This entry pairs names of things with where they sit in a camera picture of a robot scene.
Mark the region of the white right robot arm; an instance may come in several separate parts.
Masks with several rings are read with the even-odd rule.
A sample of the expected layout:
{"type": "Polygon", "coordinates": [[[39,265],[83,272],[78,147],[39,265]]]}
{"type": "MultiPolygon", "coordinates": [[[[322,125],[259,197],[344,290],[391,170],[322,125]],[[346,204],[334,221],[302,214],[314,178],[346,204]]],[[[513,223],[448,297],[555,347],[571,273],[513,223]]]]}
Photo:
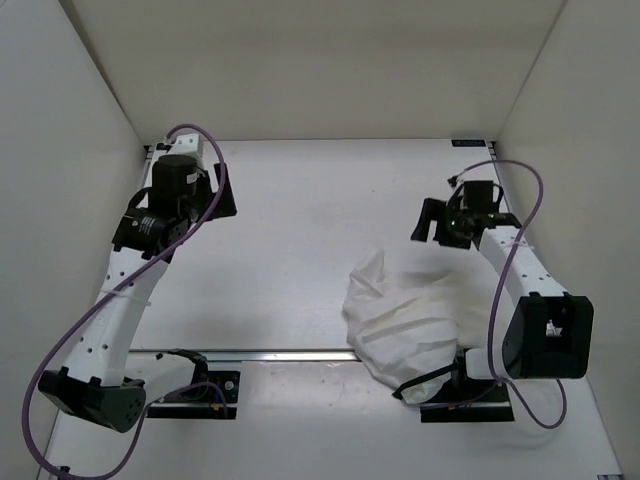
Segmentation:
{"type": "Polygon", "coordinates": [[[514,311],[508,322],[490,311],[484,348],[466,349],[448,376],[449,391],[471,400],[484,380],[580,379],[589,363],[594,308],[572,295],[520,237],[521,222],[500,208],[503,189],[489,180],[464,181],[448,200],[427,198],[411,238],[444,247],[476,248],[499,275],[514,311]]]}

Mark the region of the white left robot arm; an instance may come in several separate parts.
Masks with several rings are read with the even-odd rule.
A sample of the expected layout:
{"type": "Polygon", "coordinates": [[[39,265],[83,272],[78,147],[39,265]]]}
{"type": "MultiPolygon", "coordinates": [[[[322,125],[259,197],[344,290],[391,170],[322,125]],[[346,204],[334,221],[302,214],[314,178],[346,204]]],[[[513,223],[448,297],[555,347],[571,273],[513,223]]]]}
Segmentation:
{"type": "Polygon", "coordinates": [[[163,154],[148,183],[129,200],[112,239],[101,296],[62,366],[45,370],[37,388],[62,412],[124,433],[144,408],[180,392],[208,389],[203,355],[173,349],[134,367],[131,343],[150,296],[179,245],[204,223],[237,213],[225,162],[208,172],[185,154],[163,154]]]}

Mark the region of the white skirt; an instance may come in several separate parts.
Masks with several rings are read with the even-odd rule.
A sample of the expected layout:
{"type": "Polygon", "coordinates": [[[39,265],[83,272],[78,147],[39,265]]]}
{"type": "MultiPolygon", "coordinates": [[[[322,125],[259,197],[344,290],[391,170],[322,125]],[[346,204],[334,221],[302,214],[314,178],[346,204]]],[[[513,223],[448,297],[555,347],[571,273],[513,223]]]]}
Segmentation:
{"type": "Polygon", "coordinates": [[[378,249],[349,274],[346,341],[400,400],[424,403],[450,380],[460,349],[484,346],[490,304],[488,285],[449,256],[378,249]]]}

